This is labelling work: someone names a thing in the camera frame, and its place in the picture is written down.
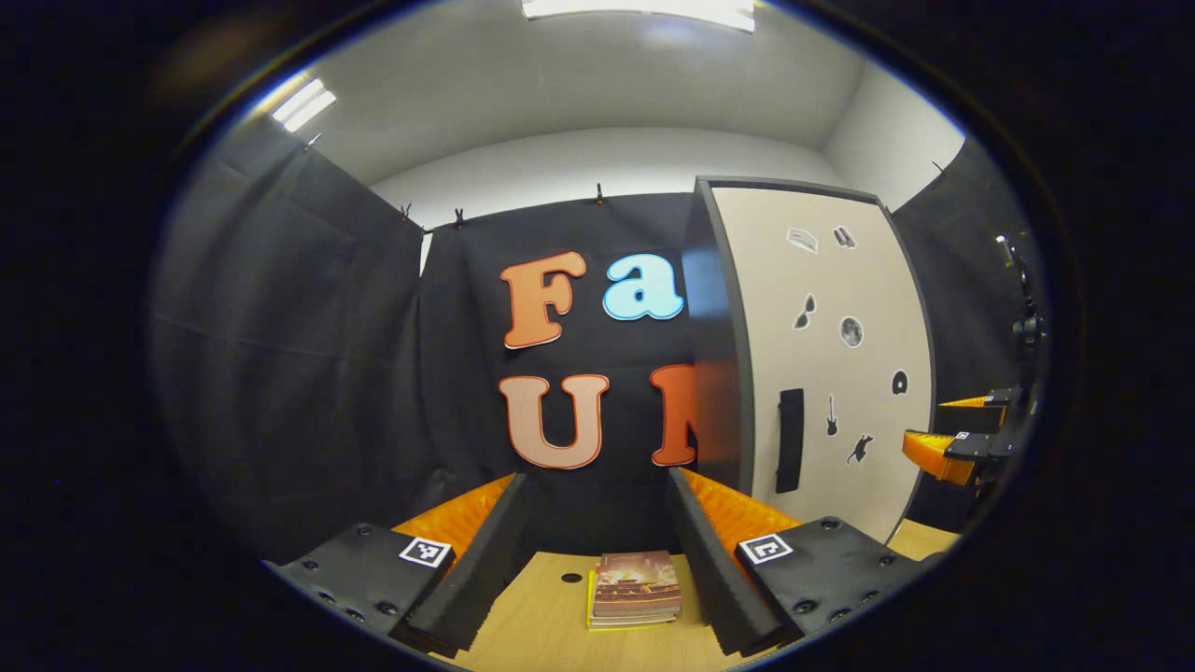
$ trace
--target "fluorescent light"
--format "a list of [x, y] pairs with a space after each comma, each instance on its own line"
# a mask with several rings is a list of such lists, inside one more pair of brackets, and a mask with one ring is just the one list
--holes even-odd
[[295, 112], [295, 116], [287, 120], [287, 123], [282, 124], [287, 130], [294, 133], [299, 130], [299, 127], [310, 122], [311, 117], [324, 111], [324, 108], [331, 105], [336, 102], [336, 96], [332, 96], [331, 91], [325, 91], [315, 97], [314, 100], [307, 103]]
[[315, 96], [319, 96], [321, 91], [324, 91], [324, 83], [318, 79], [311, 80], [286, 103], [282, 103], [281, 108], [274, 111], [274, 118], [277, 121], [287, 121], [292, 115], [299, 111], [299, 108], [301, 108], [304, 103], [311, 100]]
[[747, 32], [755, 30], [750, 0], [523, 0], [528, 19], [582, 12], [645, 12], [715, 23]]

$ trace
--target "black curtain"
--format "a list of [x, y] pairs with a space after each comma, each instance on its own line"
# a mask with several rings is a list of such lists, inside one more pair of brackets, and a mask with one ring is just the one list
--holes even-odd
[[[527, 472], [546, 495], [532, 517], [525, 550], [599, 555], [669, 549], [679, 552], [663, 512], [666, 470], [651, 463], [663, 430], [656, 368], [691, 364], [688, 308], [668, 320], [619, 322], [602, 310], [606, 269], [633, 253], [668, 259], [684, 295], [680, 251], [691, 194], [656, 194], [552, 203], [436, 228], [419, 288], [421, 383], [431, 438], [449, 460], [453, 493], [513, 470]], [[586, 261], [569, 277], [572, 308], [550, 319], [563, 326], [550, 343], [511, 350], [507, 267], [575, 251]], [[602, 446], [576, 470], [541, 469], [510, 444], [505, 398], [498, 381], [538, 375], [551, 385], [543, 399], [544, 435], [574, 440], [572, 401], [560, 390], [568, 375], [602, 374]]]
[[[1016, 268], [997, 243], [1005, 236], [1030, 269], [1041, 263], [1030, 227], [1010, 183], [972, 139], [920, 194], [891, 215], [917, 273], [933, 338], [934, 403], [986, 395], [1019, 381], [1012, 323], [1023, 294]], [[1038, 300], [1044, 292], [1036, 292]], [[933, 427], [954, 434], [952, 427]], [[924, 472], [908, 518], [960, 531], [975, 489], [937, 481]]]
[[266, 117], [214, 147], [165, 233], [161, 410], [262, 557], [443, 500], [417, 386], [418, 226]]

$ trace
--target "book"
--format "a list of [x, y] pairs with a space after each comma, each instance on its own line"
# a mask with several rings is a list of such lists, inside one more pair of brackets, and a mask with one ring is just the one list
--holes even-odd
[[668, 621], [656, 621], [652, 623], [594, 623], [594, 570], [589, 570], [589, 599], [586, 600], [586, 629], [592, 633], [613, 633], [619, 630], [643, 630], [644, 628], [655, 628], [656, 625], [663, 625], [664, 623], [670, 623], [675, 621], [675, 616], [670, 617]]
[[680, 585], [668, 551], [605, 554], [595, 569], [595, 619], [675, 616]]

